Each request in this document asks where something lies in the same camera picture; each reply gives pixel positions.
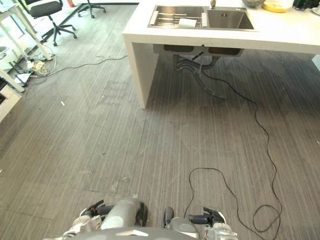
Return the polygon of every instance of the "black office chair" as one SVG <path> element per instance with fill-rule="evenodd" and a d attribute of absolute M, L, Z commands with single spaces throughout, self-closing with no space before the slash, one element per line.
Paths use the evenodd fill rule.
<path fill-rule="evenodd" d="M 52 21 L 53 28 L 50 31 L 48 31 L 47 33 L 45 33 L 44 35 L 42 35 L 42 39 L 44 42 L 46 42 L 48 40 L 48 38 L 53 34 L 53 45 L 57 46 L 57 43 L 56 43 L 57 34 L 61 35 L 61 32 L 66 32 L 66 33 L 72 34 L 74 39 L 77 38 L 76 34 L 73 31 L 69 31 L 69 30 L 65 29 L 65 28 L 71 27 L 72 30 L 75 31 L 76 29 L 74 28 L 74 26 L 72 26 L 71 24 L 69 24 L 69 25 L 56 25 L 56 23 L 54 22 L 54 20 L 51 17 L 51 14 L 55 14 L 55 13 L 62 10 L 62 6 L 63 6 L 62 0 L 59 0 L 59 2 L 58 1 L 50 1 L 50 2 L 43 3 L 43 4 L 34 5 L 30 9 L 28 9 L 25 6 L 25 4 L 30 5 L 30 4 L 33 4 L 36 2 L 40 2 L 42 0 L 25 0 L 25 4 L 22 2 L 22 0 L 18 0 L 18 1 L 22 5 L 24 10 L 26 10 L 26 12 L 29 13 L 35 19 L 47 16 Z"/>
<path fill-rule="evenodd" d="M 88 9 L 90 10 L 90 15 L 91 15 L 92 19 L 95 18 L 95 16 L 92 14 L 92 9 L 103 9 L 103 12 L 106 13 L 106 10 L 103 6 L 100 6 L 97 4 L 92 4 L 89 0 L 87 0 L 87 1 L 88 1 L 88 3 L 86 3 L 84 5 L 84 7 L 78 11 L 78 17 L 81 17 L 81 15 L 80 15 L 81 12 L 86 11 Z"/>

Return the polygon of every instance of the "kitchen sink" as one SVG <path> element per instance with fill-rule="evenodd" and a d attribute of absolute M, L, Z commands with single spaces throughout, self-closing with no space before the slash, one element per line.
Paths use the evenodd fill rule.
<path fill-rule="evenodd" d="M 189 19 L 196 20 L 195 28 L 201 28 L 203 13 L 202 6 L 156 6 L 149 26 L 153 28 L 181 28 L 179 27 L 180 19 Z"/>
<path fill-rule="evenodd" d="M 179 25 L 180 19 L 196 20 L 195 26 Z M 255 32 L 246 8 L 205 6 L 155 6 L 149 28 L 201 29 Z M 165 55 L 191 55 L 199 53 L 217 57 L 241 56 L 243 49 L 215 46 L 188 46 L 153 44 L 153 52 Z"/>
<path fill-rule="evenodd" d="M 207 11 L 208 27 L 225 30 L 253 30 L 245 8 L 217 7 Z"/>
<path fill-rule="evenodd" d="M 181 26 L 180 19 L 196 20 L 195 26 Z M 253 31 L 244 7 L 160 6 L 152 13 L 149 28 Z"/>

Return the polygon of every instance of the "bowl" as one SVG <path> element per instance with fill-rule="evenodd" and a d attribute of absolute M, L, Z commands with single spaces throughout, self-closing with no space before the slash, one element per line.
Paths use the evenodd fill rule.
<path fill-rule="evenodd" d="M 263 4 L 266 0 L 242 0 L 242 2 L 247 6 L 247 7 L 257 7 L 261 4 Z"/>

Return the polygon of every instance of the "desk leg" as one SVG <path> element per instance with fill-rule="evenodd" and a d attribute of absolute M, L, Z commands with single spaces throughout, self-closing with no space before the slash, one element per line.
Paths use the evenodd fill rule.
<path fill-rule="evenodd" d="M 8 83 L 10 83 L 15 89 L 17 89 L 19 92 L 25 91 L 25 89 L 20 86 L 18 83 L 15 82 L 15 80 L 7 74 L 4 70 L 0 69 L 0 76 L 4 78 Z"/>
<path fill-rule="evenodd" d="M 26 21 L 24 16 L 19 10 L 19 7 L 14 7 L 12 9 L 14 14 L 20 19 L 20 21 L 23 23 L 25 28 L 27 29 L 28 33 L 31 35 L 31 37 L 35 40 L 36 45 L 39 47 L 39 49 L 42 51 L 43 55 L 46 57 L 48 61 L 52 59 L 51 55 L 47 52 L 47 50 L 44 48 L 44 46 L 40 43 L 40 41 L 37 38 L 37 35 L 34 33 L 33 28 L 29 25 L 29 23 Z"/>
<path fill-rule="evenodd" d="M 17 41 L 10 35 L 10 33 L 7 31 L 5 26 L 3 26 L 1 21 L 0 21 L 0 28 L 4 31 L 4 33 L 7 35 L 7 37 L 14 43 L 14 45 L 18 48 L 20 53 L 26 58 L 27 54 L 25 53 L 25 51 L 20 47 L 20 45 L 17 43 Z"/>
<path fill-rule="evenodd" d="M 314 65 L 318 68 L 320 71 L 320 55 L 315 55 L 314 58 L 312 59 Z"/>
<path fill-rule="evenodd" d="M 152 44 L 131 42 L 125 37 L 125 46 L 132 71 L 135 92 L 141 108 L 145 109 L 154 80 L 158 54 Z"/>

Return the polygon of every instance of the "white desk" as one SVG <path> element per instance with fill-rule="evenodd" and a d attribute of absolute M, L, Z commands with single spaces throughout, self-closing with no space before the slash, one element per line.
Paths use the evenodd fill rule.
<path fill-rule="evenodd" d="M 29 25 L 29 23 L 25 20 L 23 13 L 19 6 L 17 4 L 8 4 L 8 7 L 3 10 L 0 13 L 0 28 L 5 32 L 5 34 L 8 36 L 8 38 L 14 43 L 14 45 L 17 47 L 19 52 L 27 59 L 28 55 L 25 53 L 25 51 L 19 46 L 17 41 L 10 35 L 10 33 L 6 30 L 6 28 L 2 25 L 2 20 L 6 17 L 9 17 L 11 15 L 15 14 L 20 21 L 23 23 L 25 28 L 27 29 L 27 32 L 31 35 L 31 37 L 35 40 L 35 43 L 42 51 L 43 55 L 47 58 L 47 60 L 51 60 L 52 57 L 47 52 L 47 50 L 44 48 L 44 46 L 40 43 L 40 41 L 37 39 L 36 34 L 34 33 L 32 27 Z M 4 70 L 0 69 L 0 76 L 3 77 L 8 83 L 10 83 L 15 89 L 17 89 L 19 92 L 23 92 L 25 89 L 17 84 L 13 78 L 7 74 Z"/>
<path fill-rule="evenodd" d="M 146 107 L 158 55 L 152 44 L 259 49 L 320 54 L 320 17 L 306 11 L 275 13 L 247 8 L 257 31 L 150 28 L 155 5 L 209 6 L 209 0 L 146 0 L 127 23 L 123 37 L 130 61 L 135 92 Z M 217 0 L 217 7 L 245 7 L 241 0 Z"/>

